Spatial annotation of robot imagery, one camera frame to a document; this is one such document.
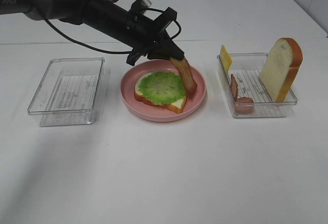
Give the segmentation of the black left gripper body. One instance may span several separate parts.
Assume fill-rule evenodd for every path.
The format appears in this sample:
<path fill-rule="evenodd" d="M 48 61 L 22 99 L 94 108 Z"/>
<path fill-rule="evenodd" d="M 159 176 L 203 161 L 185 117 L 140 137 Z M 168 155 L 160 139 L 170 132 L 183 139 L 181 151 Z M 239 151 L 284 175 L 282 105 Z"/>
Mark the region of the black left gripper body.
<path fill-rule="evenodd" d="M 148 57 L 148 40 L 160 35 L 168 35 L 166 28 L 170 23 L 177 23 L 177 12 L 168 7 L 161 11 L 148 8 L 139 11 L 138 8 L 124 10 L 122 18 L 122 42 L 130 47 L 132 51 L 127 57 L 127 64 L 133 66 L 141 56 Z"/>

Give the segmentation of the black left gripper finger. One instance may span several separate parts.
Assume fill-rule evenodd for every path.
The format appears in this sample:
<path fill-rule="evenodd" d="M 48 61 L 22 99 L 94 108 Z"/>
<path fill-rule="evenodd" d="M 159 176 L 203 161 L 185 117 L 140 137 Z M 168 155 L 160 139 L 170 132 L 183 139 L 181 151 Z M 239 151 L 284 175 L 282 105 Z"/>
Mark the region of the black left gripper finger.
<path fill-rule="evenodd" d="M 148 40 L 148 59 L 183 60 L 185 53 L 167 35 L 160 35 Z"/>

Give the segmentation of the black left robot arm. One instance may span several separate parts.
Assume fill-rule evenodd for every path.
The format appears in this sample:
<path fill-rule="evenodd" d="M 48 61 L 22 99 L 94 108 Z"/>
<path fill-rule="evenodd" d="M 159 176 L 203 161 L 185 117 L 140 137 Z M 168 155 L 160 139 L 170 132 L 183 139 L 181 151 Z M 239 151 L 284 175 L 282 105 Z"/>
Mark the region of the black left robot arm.
<path fill-rule="evenodd" d="M 183 60 L 184 52 L 173 42 L 166 28 L 177 22 L 177 12 L 172 8 L 159 11 L 159 16 L 150 19 L 144 15 L 151 11 L 149 0 L 135 0 L 129 10 L 117 5 L 119 0 L 1 0 L 1 14 L 23 13 L 35 21 L 45 21 L 53 30 L 67 40 L 91 50 L 101 52 L 75 40 L 50 21 L 58 19 L 73 25 L 86 24 L 131 47 L 129 51 L 116 54 L 127 55 L 127 64 L 133 66 L 141 56 L 148 59 L 172 58 Z"/>

